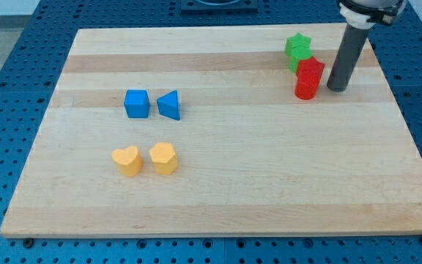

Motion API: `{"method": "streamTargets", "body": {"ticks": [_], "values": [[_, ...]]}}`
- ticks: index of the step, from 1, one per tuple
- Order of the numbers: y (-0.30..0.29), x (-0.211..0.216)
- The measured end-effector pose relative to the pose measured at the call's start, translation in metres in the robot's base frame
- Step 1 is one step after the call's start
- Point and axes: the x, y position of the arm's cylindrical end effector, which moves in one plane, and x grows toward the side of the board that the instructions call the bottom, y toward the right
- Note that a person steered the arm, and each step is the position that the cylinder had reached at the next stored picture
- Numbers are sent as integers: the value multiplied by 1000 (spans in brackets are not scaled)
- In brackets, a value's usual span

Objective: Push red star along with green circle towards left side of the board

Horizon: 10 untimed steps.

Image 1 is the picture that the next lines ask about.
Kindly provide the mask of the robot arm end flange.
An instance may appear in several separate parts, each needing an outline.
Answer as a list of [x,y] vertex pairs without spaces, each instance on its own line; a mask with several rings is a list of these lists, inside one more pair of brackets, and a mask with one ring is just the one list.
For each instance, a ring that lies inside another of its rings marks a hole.
[[337,0],[340,13],[356,29],[370,29],[378,23],[391,26],[404,11],[407,0]]

